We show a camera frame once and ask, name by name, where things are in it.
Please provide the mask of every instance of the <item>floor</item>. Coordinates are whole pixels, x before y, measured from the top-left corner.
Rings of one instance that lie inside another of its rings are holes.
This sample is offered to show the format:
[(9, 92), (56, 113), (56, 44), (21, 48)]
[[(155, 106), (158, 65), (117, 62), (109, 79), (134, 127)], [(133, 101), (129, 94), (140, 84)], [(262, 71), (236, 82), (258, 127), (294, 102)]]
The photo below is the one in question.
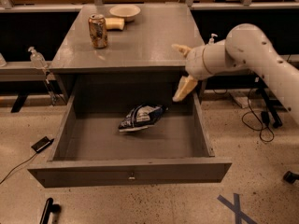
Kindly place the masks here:
[[(11, 114), (12, 101), (0, 98), (0, 179), (34, 154), (33, 143), (55, 137), (65, 111), (30, 96)], [(49, 223), (298, 223), (299, 181), (282, 179), (288, 170), (299, 173), (299, 126), (289, 114), (279, 111), (283, 126), (264, 143), (241, 121), (249, 110), (228, 93), (206, 94), (202, 108), (216, 156), (233, 161), (221, 183), (44, 189), (26, 169), (46, 161), (49, 147), (0, 185), (0, 224), (39, 223), (49, 197), (62, 208)]]

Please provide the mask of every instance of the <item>black tape cross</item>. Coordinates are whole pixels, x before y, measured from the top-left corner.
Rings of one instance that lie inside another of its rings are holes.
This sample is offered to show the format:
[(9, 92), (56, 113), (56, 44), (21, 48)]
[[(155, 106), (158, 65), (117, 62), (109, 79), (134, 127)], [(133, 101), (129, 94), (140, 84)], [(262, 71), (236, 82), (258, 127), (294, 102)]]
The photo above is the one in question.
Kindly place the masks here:
[(234, 204), (231, 204), (227, 199), (223, 198), (221, 195), (219, 195), (217, 199), (235, 213), (235, 224), (242, 224), (242, 219), (249, 224), (257, 224), (257, 222), (252, 220), (249, 216), (247, 216), (245, 213), (241, 211), (239, 194), (234, 193)]

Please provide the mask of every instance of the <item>white bowl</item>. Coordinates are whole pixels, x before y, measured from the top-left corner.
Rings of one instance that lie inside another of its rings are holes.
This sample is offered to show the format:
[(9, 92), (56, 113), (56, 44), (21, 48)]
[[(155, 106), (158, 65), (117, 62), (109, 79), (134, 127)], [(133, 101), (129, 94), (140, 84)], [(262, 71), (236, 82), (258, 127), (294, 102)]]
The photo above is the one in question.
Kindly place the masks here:
[(110, 10), (113, 16), (124, 18), (125, 21), (133, 21), (139, 12), (139, 7), (130, 4), (117, 5)]

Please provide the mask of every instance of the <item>open drawer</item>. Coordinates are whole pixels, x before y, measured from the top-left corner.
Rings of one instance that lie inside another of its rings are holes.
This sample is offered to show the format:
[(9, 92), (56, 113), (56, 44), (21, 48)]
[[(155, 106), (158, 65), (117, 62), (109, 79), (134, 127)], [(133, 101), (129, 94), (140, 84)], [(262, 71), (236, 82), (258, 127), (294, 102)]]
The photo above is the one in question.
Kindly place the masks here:
[[(220, 182), (228, 158), (215, 158), (196, 93), (172, 102), (179, 72), (79, 75), (53, 151), (30, 173), (46, 188)], [(128, 112), (168, 106), (148, 129), (120, 133)]]

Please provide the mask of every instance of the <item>metal can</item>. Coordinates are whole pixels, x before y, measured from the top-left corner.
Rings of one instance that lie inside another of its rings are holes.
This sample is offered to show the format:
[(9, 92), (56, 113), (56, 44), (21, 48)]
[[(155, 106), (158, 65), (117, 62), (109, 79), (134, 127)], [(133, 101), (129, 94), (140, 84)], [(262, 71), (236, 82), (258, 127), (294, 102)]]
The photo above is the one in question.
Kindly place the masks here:
[(108, 45), (107, 27), (104, 15), (92, 14), (88, 19), (90, 28), (90, 37), (93, 42), (93, 47), (96, 49), (105, 48)]

